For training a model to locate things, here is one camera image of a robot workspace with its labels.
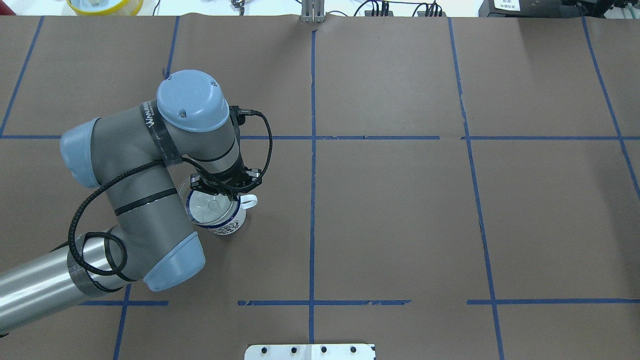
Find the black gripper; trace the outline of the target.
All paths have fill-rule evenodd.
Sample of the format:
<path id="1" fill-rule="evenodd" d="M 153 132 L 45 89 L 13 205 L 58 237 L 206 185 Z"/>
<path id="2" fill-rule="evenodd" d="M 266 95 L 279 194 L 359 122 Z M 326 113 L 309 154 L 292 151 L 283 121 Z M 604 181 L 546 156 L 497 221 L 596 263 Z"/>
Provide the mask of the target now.
<path id="1" fill-rule="evenodd" d="M 232 167 L 231 173 L 222 176 L 207 171 L 198 162 L 192 162 L 196 173 L 190 176 L 190 189 L 208 195 L 234 197 L 247 194 L 262 185 L 263 170 L 244 165 Z"/>

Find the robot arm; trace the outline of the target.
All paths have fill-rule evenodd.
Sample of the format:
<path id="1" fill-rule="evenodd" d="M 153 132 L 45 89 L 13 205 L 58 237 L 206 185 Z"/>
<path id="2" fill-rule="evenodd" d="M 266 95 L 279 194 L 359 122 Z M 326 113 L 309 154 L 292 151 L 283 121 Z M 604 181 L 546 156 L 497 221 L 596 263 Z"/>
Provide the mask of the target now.
<path id="1" fill-rule="evenodd" d="M 169 167 L 190 164 L 196 191 L 249 193 L 266 173 L 242 158 L 240 126 L 253 116 L 268 122 L 187 69 L 167 75 L 153 100 L 65 132 L 62 159 L 93 193 L 65 243 L 1 274 L 1 335 L 137 281 L 160 292 L 198 274 L 206 257 Z"/>

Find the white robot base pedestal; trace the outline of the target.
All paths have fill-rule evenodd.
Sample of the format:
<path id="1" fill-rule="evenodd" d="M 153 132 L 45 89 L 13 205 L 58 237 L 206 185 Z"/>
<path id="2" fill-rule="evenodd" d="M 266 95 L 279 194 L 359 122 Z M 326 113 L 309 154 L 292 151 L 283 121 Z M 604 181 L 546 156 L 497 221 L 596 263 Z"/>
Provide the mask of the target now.
<path id="1" fill-rule="evenodd" d="M 374 344 L 346 342 L 325 344 L 253 344 L 245 360 L 375 360 Z"/>

